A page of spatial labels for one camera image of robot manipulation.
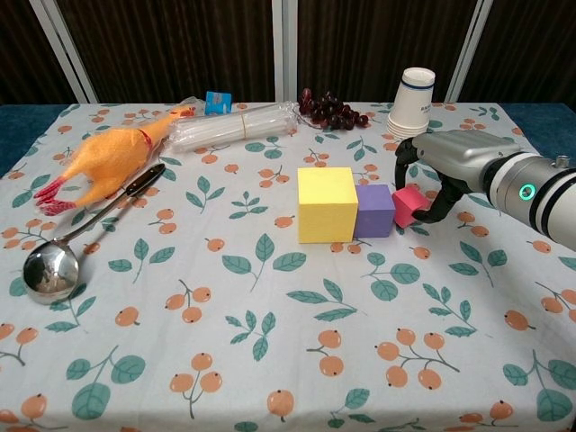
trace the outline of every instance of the bundle of straws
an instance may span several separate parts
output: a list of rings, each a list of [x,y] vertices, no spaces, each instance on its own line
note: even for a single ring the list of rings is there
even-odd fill
[[[275,103],[230,114],[179,119],[172,123],[166,146],[178,153],[233,141],[292,134],[298,127],[295,105],[293,102]]]

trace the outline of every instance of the yellow cube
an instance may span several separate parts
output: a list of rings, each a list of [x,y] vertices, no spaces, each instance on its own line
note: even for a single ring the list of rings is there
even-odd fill
[[[300,243],[352,241],[357,212],[351,168],[298,168]]]

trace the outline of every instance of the ladle handle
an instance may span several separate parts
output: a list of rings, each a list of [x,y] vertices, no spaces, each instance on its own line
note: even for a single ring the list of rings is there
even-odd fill
[[[121,193],[117,198],[110,202],[106,207],[104,207],[98,214],[96,214],[91,220],[82,225],[80,228],[68,233],[66,236],[55,238],[54,241],[57,243],[68,243],[70,240],[75,239],[80,234],[90,229],[95,223],[97,223],[101,218],[103,218],[109,211],[116,207],[124,198],[127,196],[132,197],[140,192],[142,192],[146,187],[154,184],[156,180],[162,176],[166,166],[164,164],[157,164],[151,166],[146,170],[145,173],[140,175],[136,180],[134,180],[130,185]]]

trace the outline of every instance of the paper cup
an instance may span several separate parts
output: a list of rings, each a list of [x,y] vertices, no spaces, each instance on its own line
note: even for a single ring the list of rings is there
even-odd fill
[[[404,70],[396,92],[394,106],[388,115],[388,130],[400,138],[408,138],[426,131],[430,121],[430,104],[436,75],[423,67]]]

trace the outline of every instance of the table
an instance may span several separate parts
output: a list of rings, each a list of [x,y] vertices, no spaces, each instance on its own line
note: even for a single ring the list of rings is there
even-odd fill
[[[157,160],[168,170],[146,195],[72,242],[82,257],[73,298],[42,306],[23,288],[29,249],[102,204],[47,218],[32,194],[82,138],[168,108],[69,106],[0,182],[3,426],[568,430],[569,249],[481,195],[388,238],[298,244],[297,167],[352,167],[359,184],[393,182],[392,105],[352,105],[369,128],[301,125],[291,137],[165,150]],[[531,149],[496,104],[437,103],[431,115],[432,131],[485,130]],[[433,199],[433,170],[417,164],[409,177]],[[74,179],[64,196],[85,187]]]

